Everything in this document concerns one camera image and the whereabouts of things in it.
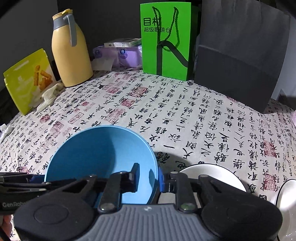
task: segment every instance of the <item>tablecloth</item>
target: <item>tablecloth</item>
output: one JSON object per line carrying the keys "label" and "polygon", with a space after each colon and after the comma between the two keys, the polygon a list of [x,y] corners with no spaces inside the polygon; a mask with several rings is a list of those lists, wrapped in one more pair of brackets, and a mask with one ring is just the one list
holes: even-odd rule
{"label": "tablecloth", "polygon": [[15,129],[0,144],[0,170],[44,174],[58,147],[79,131],[119,125],[140,134],[165,171],[221,165],[248,192],[270,200],[296,176],[292,112],[271,99],[261,114],[193,81],[139,69],[96,71],[91,80],[65,88],[41,113],[15,116]]}

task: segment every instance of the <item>gray bag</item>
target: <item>gray bag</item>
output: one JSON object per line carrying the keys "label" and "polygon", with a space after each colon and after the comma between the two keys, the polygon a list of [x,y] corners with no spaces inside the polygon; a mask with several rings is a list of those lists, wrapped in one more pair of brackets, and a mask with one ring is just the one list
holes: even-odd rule
{"label": "gray bag", "polygon": [[263,112],[286,54],[290,17],[256,0],[203,0],[194,82]]}

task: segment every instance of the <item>purple tissue package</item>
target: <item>purple tissue package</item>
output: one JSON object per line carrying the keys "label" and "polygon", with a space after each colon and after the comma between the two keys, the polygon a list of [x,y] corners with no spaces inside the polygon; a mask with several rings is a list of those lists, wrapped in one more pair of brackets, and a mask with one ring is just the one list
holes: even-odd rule
{"label": "purple tissue package", "polygon": [[142,68],[142,45],[131,48],[117,48],[121,67]]}
{"label": "purple tissue package", "polygon": [[130,48],[104,48],[99,46],[93,49],[95,58],[115,58],[113,67],[142,68],[142,46]]}

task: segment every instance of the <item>white bowl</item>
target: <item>white bowl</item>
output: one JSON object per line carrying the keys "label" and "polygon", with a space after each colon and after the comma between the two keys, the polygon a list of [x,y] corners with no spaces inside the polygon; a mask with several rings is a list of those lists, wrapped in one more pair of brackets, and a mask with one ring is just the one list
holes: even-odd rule
{"label": "white bowl", "polygon": [[271,203],[277,206],[283,216],[283,224],[277,240],[296,240],[296,180],[287,180],[278,194],[271,199]]}
{"label": "white bowl", "polygon": [[[216,178],[219,181],[222,181],[228,185],[236,187],[244,192],[246,189],[242,182],[228,169],[215,165],[215,164],[196,164],[189,167],[186,167],[181,173],[185,173],[189,178],[198,179],[198,176],[201,174],[209,175],[213,178]],[[197,203],[197,206],[200,207],[199,201],[197,199],[196,193],[194,193],[194,197]],[[161,193],[159,200],[159,204],[164,203],[175,203],[175,194],[173,193]]]}

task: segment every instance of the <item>yellow lid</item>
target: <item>yellow lid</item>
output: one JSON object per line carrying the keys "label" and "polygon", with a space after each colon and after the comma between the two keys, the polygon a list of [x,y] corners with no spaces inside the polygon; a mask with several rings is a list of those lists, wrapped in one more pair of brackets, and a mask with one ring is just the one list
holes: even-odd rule
{"label": "yellow lid", "polygon": [[64,15],[65,13],[67,13],[67,14],[69,14],[69,13],[73,13],[73,10],[72,10],[72,9],[66,9],[66,10],[64,10],[64,11],[62,11],[62,12],[57,13],[56,15],[53,15],[52,18],[53,18],[53,20],[55,20],[56,18],[61,17],[61,16]]}

